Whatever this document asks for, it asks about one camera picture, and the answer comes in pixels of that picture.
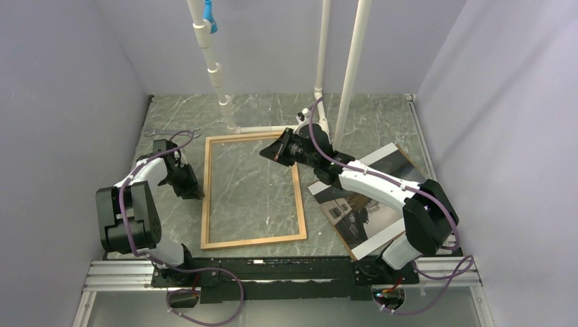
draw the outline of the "light purple wall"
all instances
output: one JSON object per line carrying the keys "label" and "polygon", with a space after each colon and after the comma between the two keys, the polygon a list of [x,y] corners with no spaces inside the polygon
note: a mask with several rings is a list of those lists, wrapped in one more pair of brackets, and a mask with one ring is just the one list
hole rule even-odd
{"label": "light purple wall", "polygon": [[72,324],[146,104],[96,2],[0,3],[0,325]]}
{"label": "light purple wall", "polygon": [[576,326],[578,2],[468,1],[417,110],[497,326]]}
{"label": "light purple wall", "polygon": [[[148,93],[214,92],[186,0],[97,2]],[[373,1],[355,92],[416,93],[465,2]],[[321,8],[321,0],[214,0],[224,89],[313,92]],[[343,89],[356,8],[357,1],[332,1],[325,92]]]}

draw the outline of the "marble floor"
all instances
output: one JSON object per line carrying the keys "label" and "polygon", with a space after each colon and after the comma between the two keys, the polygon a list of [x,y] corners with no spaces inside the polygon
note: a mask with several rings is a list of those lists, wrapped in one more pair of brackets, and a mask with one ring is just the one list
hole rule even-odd
{"label": "marble floor", "polygon": [[[295,114],[310,106],[313,94],[240,94],[232,98],[238,126],[293,125]],[[333,132],[339,94],[325,95],[324,104]],[[228,134],[215,95],[155,96],[144,128],[185,129],[199,127],[201,137],[185,148],[188,162],[202,180],[204,138]],[[141,135],[135,158],[152,149],[152,141],[165,136]],[[296,234],[294,194],[289,168],[272,163],[258,152],[269,140],[215,144],[211,190],[211,242]],[[394,142],[428,176],[417,129],[404,95],[355,95],[350,104],[342,152],[362,157]],[[163,233],[185,244],[196,257],[248,257],[347,255],[347,252],[307,186],[316,178],[312,169],[299,166],[305,209],[307,240],[216,251],[200,250],[202,203],[181,200],[169,186],[153,194]]]}

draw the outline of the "wooden picture frame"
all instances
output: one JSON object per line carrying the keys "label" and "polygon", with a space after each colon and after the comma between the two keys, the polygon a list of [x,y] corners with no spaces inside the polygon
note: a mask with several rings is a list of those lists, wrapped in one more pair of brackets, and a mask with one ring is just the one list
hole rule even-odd
{"label": "wooden picture frame", "polygon": [[213,155],[213,144],[269,140],[269,139],[274,140],[279,138],[281,134],[282,132],[280,131],[274,131],[267,133],[237,134],[237,135],[207,137],[207,139],[205,140],[205,148],[204,148],[203,191],[205,197],[202,200],[202,220],[201,220],[201,233],[200,233],[200,248],[202,250],[230,249],[234,247],[277,244],[307,239],[307,230],[305,229],[305,213],[303,212],[303,201],[301,199],[301,187],[299,184],[299,173],[297,171],[297,165],[294,164],[293,167],[291,168],[291,173],[293,179],[293,192],[295,193],[295,206],[297,211],[297,219],[299,222],[298,234],[273,236],[266,238],[253,238],[249,240],[229,240],[225,242],[216,242],[216,243],[210,243],[209,240],[209,218],[210,218],[209,216],[211,214],[211,160]]}

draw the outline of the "vertical white pole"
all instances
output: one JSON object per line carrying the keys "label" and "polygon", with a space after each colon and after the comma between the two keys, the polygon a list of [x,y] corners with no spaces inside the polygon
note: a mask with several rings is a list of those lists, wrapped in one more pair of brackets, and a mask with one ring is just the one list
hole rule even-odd
{"label": "vertical white pole", "polygon": [[355,25],[353,26],[353,37],[351,39],[351,48],[349,49],[349,59],[347,69],[345,70],[344,89],[341,92],[341,103],[339,104],[339,114],[337,115],[337,125],[335,126],[335,135],[333,137],[333,148],[338,151],[343,140],[345,121],[351,102],[351,93],[359,66],[359,57],[365,38],[365,29],[367,28],[367,19],[369,18],[369,9],[371,0],[359,0],[357,4],[357,14],[355,15]]}
{"label": "vertical white pole", "polygon": [[323,0],[321,11],[321,35],[319,37],[319,54],[317,56],[317,79],[315,81],[315,91],[321,92],[323,83],[323,68],[325,65],[325,49],[327,48],[327,33],[329,31],[329,12],[331,10],[331,0]]}
{"label": "vertical white pole", "polygon": [[228,129],[236,129],[231,112],[231,96],[225,94],[223,91],[223,75],[221,65],[215,61],[215,54],[211,48],[211,23],[203,19],[204,6],[201,0],[187,0],[191,17],[193,18],[193,28],[197,37],[197,42],[202,48],[204,60],[207,62],[207,71],[211,78],[211,84],[215,88],[217,97],[219,98],[219,106],[221,107],[221,114],[227,124]]}
{"label": "vertical white pole", "polygon": [[[322,97],[323,69],[325,66],[325,50],[327,48],[327,34],[329,31],[329,12],[331,11],[331,0],[323,0],[321,11],[321,34],[319,36],[319,53],[317,56],[317,78],[315,81],[314,95],[315,100]],[[317,112],[319,113],[319,126],[329,135],[329,124],[325,117],[325,107],[323,102],[318,104]]]}

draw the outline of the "purple cable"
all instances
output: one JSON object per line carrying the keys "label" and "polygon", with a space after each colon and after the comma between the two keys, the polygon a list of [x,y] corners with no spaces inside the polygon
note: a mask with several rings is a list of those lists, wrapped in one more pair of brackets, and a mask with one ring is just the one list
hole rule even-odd
{"label": "purple cable", "polygon": [[243,284],[241,283],[241,281],[239,280],[239,278],[238,278],[237,276],[235,276],[235,275],[234,275],[232,272],[230,272],[229,270],[226,270],[226,269],[223,269],[223,268],[181,269],[181,268],[178,268],[178,267],[176,267],[176,266],[167,264],[166,262],[163,262],[163,261],[160,260],[159,258],[155,258],[154,256],[150,255],[149,253],[148,253],[148,254],[142,254],[142,253],[137,252],[137,250],[136,250],[136,245],[134,244],[134,238],[132,237],[132,231],[131,231],[131,228],[130,228],[130,225],[129,225],[129,221],[128,221],[128,216],[127,216],[127,213],[126,213],[124,192],[125,192],[125,189],[126,189],[126,187],[128,186],[128,184],[130,183],[130,181],[132,181],[132,179],[134,178],[134,176],[135,176],[136,174],[138,174],[138,172],[139,172],[143,167],[145,167],[147,163],[153,161],[154,159],[157,159],[157,158],[160,158],[160,157],[162,157],[162,156],[164,156],[164,155],[167,155],[167,154],[169,154],[169,153],[173,153],[173,152],[175,152],[175,151],[181,150],[182,148],[184,148],[185,146],[187,146],[190,142],[192,142],[192,140],[194,139],[194,132],[193,132],[193,131],[190,131],[190,130],[188,130],[188,129],[184,129],[184,130],[182,130],[182,131],[178,131],[178,132],[175,133],[173,136],[171,136],[169,140],[172,141],[172,139],[174,139],[176,136],[179,136],[179,135],[185,134],[185,133],[189,135],[189,140],[188,140],[187,142],[185,142],[185,143],[182,144],[182,145],[179,145],[179,146],[176,147],[176,148],[173,148],[173,149],[170,149],[170,150],[167,150],[167,151],[164,151],[164,152],[159,152],[159,153],[155,154],[154,156],[152,156],[152,157],[150,157],[150,158],[146,158],[144,163],[139,164],[139,165],[137,165],[135,168],[133,168],[133,170],[129,173],[129,176],[128,176],[127,178],[125,178],[125,180],[123,181],[123,184],[122,184],[122,186],[121,186],[121,188],[120,188],[120,190],[119,190],[119,206],[120,206],[120,209],[121,209],[121,216],[122,216],[122,218],[123,218],[123,224],[124,224],[124,226],[125,226],[125,231],[126,231],[127,236],[128,236],[128,243],[129,243],[129,245],[130,245],[130,250],[131,250],[132,254],[133,254],[135,257],[142,257],[142,256],[144,256],[144,257],[148,258],[149,260],[151,260],[152,262],[154,262],[154,263],[156,263],[156,264],[159,264],[159,265],[161,265],[161,266],[163,266],[163,265],[164,265],[164,266],[167,266],[167,267],[169,267],[169,268],[171,268],[171,269],[173,269],[173,270],[175,270],[175,271],[179,271],[180,273],[202,273],[202,272],[205,272],[205,271],[221,271],[221,272],[226,273],[227,275],[231,276],[231,277],[237,282],[237,284],[239,285],[239,289],[240,289],[240,291],[241,291],[241,301],[239,302],[239,305],[238,305],[238,307],[237,307],[237,310],[236,310],[228,319],[226,319],[226,320],[224,320],[224,321],[222,321],[222,322],[216,322],[216,323],[200,322],[200,321],[198,321],[198,320],[195,320],[195,319],[193,319],[193,318],[191,318],[191,317],[189,317],[189,316],[187,316],[187,315],[184,315],[184,314],[182,314],[181,312],[178,312],[177,310],[173,309],[173,308],[170,306],[169,299],[170,299],[170,297],[171,297],[173,294],[175,294],[175,293],[177,293],[177,292],[180,292],[180,291],[183,291],[183,289],[177,290],[177,291],[174,291],[174,292],[171,292],[171,293],[169,293],[169,295],[167,296],[166,305],[167,305],[168,308],[170,309],[170,312],[174,313],[175,315],[178,315],[179,317],[185,318],[186,320],[188,320],[188,321],[190,321],[190,322],[193,322],[193,323],[195,323],[195,324],[199,324],[199,325],[201,325],[201,326],[221,326],[221,325],[227,324],[228,322],[230,322],[231,320],[233,320],[236,316],[238,316],[239,313],[241,312],[241,309],[243,308],[243,299],[244,299],[244,297],[245,297],[245,293],[244,293],[244,291],[243,291]]}
{"label": "purple cable", "polygon": [[[467,260],[470,259],[470,263],[468,264],[467,267],[465,267],[463,270],[458,272],[459,267]],[[457,266],[455,267],[455,269],[453,270],[453,274],[449,275],[449,276],[445,276],[444,278],[447,278],[448,281],[446,283],[446,285],[444,285],[444,287],[442,287],[442,289],[440,290],[440,293],[438,293],[438,295],[436,296],[436,298],[434,298],[433,301],[431,301],[428,305],[426,305],[425,307],[419,309],[419,310],[413,310],[413,311],[396,311],[396,310],[391,310],[388,309],[387,307],[382,307],[382,305],[376,301],[376,299],[374,298],[374,302],[379,306],[380,310],[385,310],[389,313],[391,313],[392,315],[418,315],[420,313],[424,313],[427,310],[430,310],[434,305],[436,305],[436,303],[438,303],[438,301],[442,298],[442,296],[446,293],[446,291],[448,290],[448,287],[450,286],[450,283],[452,281],[452,279],[456,276],[459,276],[463,273],[465,273],[466,271],[468,271],[468,269],[470,269],[472,267],[472,265],[474,264],[474,257],[472,255],[467,255],[465,257],[463,257],[463,259],[461,259],[459,261],[459,263],[457,264]]]}
{"label": "purple cable", "polygon": [[[357,167],[352,167],[349,165],[346,165],[344,163],[341,163],[339,161],[334,160],[333,158],[329,157],[326,153],[323,152],[323,150],[321,150],[321,148],[319,147],[319,144],[317,144],[317,141],[315,140],[315,136],[313,135],[313,115],[315,113],[315,110],[317,109],[317,105],[319,104],[319,102],[321,102],[323,100],[323,97],[320,97],[319,99],[317,99],[313,105],[310,108],[310,115],[309,115],[309,134],[311,135],[311,141],[313,141],[313,145],[315,146],[315,149],[317,150],[317,152],[319,152],[319,154],[324,157],[325,159],[329,160],[330,162],[333,162],[334,164],[341,166],[343,168],[347,168],[350,170],[354,170],[356,172],[363,172],[365,173],[365,171],[361,168],[357,168]],[[396,181],[395,179],[392,179],[384,174],[380,174],[378,172],[373,172],[371,170],[367,171],[368,174],[372,175],[372,176],[377,176],[381,179],[384,179],[392,184],[394,184],[395,186],[401,186],[401,183]],[[442,247],[442,249],[446,249],[446,250],[451,250],[451,251],[455,251],[459,248],[459,233],[457,231],[457,226],[455,225],[455,222],[453,221],[453,218],[451,217],[450,213],[448,212],[448,210],[446,209],[446,207],[435,197],[433,197],[432,195],[420,190],[420,189],[415,189],[413,187],[410,186],[406,186],[406,189],[408,191],[412,191],[414,193],[419,194],[420,196],[423,196],[427,199],[429,199],[430,201],[432,201],[434,204],[436,204],[436,206],[438,206],[442,212],[444,213],[444,216],[446,216],[446,219],[448,219],[448,222],[451,226],[452,232],[455,235],[455,245],[452,247]]]}

